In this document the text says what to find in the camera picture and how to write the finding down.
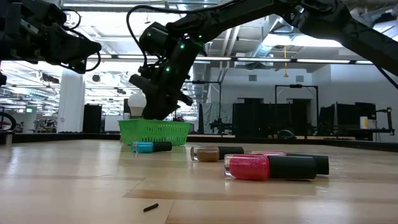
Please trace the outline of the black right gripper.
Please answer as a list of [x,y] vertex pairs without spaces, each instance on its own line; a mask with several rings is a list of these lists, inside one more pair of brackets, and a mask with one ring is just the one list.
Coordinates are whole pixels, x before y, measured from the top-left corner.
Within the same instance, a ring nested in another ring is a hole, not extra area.
[[173,70],[166,59],[139,67],[138,74],[129,78],[129,83],[138,87],[146,98],[142,117],[149,120],[164,120],[179,109],[178,101],[191,106],[193,100],[181,92],[189,70]]

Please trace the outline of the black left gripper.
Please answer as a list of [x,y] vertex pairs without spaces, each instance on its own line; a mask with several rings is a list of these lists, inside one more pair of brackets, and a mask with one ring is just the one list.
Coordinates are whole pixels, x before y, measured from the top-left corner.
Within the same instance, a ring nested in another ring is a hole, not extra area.
[[1,60],[45,61],[74,72],[86,72],[86,59],[101,44],[71,35],[67,15],[47,1],[1,1]]

